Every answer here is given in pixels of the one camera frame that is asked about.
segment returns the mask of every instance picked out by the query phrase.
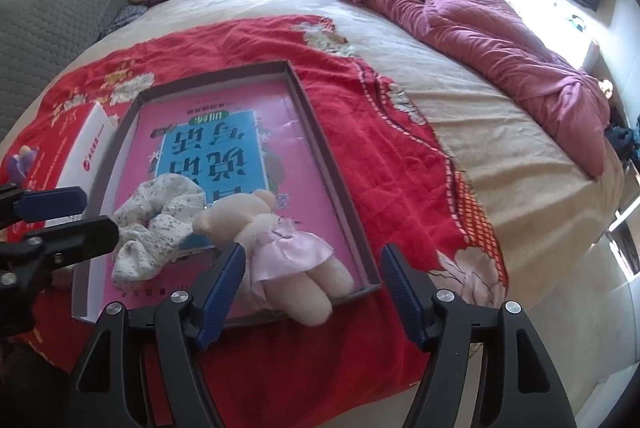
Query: pink blanket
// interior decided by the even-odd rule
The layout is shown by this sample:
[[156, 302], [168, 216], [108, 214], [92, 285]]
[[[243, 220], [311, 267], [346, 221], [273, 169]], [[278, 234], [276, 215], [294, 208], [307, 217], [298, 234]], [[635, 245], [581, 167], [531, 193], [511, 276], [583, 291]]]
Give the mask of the pink blanket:
[[352, 0], [502, 89], [591, 177], [605, 166], [598, 81], [549, 51], [504, 0]]

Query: floral pattern on red blanket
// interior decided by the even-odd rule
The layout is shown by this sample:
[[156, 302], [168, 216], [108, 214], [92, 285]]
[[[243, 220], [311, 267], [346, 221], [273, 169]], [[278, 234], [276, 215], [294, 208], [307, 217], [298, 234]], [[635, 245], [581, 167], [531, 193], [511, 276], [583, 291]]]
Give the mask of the floral pattern on red blanket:
[[[472, 303], [498, 307], [508, 277], [495, 234], [463, 175], [394, 81], [379, 76], [327, 18], [235, 20], [170, 34], [113, 52], [63, 76], [19, 135], [37, 148], [61, 109], [100, 102], [116, 119], [139, 91], [202, 72], [289, 60], [318, 115], [376, 258], [396, 243], [415, 268]], [[3, 177], [6, 170], [2, 167]], [[70, 293], [50, 289], [24, 339], [70, 371], [90, 326], [69, 315]], [[154, 348], [148, 348], [153, 355]], [[385, 290], [337, 307], [327, 323], [292, 321], [225, 331], [198, 355], [226, 426], [311, 428], [406, 390], [428, 355], [402, 331]], [[170, 423], [154, 358], [147, 376], [156, 421]]]

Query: bed sheet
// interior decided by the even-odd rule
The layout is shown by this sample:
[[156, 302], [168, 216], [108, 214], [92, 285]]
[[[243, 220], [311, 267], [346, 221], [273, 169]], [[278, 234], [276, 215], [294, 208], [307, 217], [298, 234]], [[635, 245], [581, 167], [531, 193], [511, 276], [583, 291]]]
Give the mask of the bed sheet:
[[[174, 0], [105, 37], [66, 70], [154, 37], [267, 15], [316, 14], [380, 74], [401, 84], [466, 172], [497, 234], [509, 298], [529, 308], [569, 271], [612, 221], [623, 174], [607, 144], [604, 175], [590, 180], [511, 98], [480, 75], [343, 0]], [[0, 144], [3, 155], [40, 97]]]

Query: tiled floor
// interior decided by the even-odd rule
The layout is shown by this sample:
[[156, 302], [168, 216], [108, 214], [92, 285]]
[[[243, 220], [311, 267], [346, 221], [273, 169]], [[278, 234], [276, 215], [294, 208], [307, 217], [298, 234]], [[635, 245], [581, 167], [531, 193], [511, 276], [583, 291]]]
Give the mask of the tiled floor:
[[[574, 412], [596, 383], [636, 361], [636, 324], [626, 278], [606, 239], [594, 245], [571, 276], [529, 316], [554, 360]], [[469, 426], [476, 398], [479, 354], [469, 362], [456, 428]], [[414, 390], [351, 410], [321, 428], [401, 427]]]

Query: screw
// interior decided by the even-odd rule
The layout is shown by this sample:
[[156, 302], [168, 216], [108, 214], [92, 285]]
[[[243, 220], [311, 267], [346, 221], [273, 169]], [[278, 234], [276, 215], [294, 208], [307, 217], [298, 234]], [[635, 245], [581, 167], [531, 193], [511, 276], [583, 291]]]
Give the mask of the screw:
[[456, 295], [454, 295], [449, 289], [440, 289], [436, 293], [436, 298], [441, 302], [453, 302]]
[[522, 307], [518, 302], [507, 302], [504, 304], [504, 308], [507, 309], [511, 314], [518, 314], [522, 311]]
[[111, 302], [107, 306], [107, 314], [114, 315], [122, 311], [122, 304], [119, 302]]
[[171, 295], [171, 301], [175, 303], [186, 302], [189, 299], [187, 291], [176, 291]]
[[5, 273], [0, 277], [0, 283], [2, 285], [13, 285], [18, 281], [18, 277], [15, 276], [15, 273]]

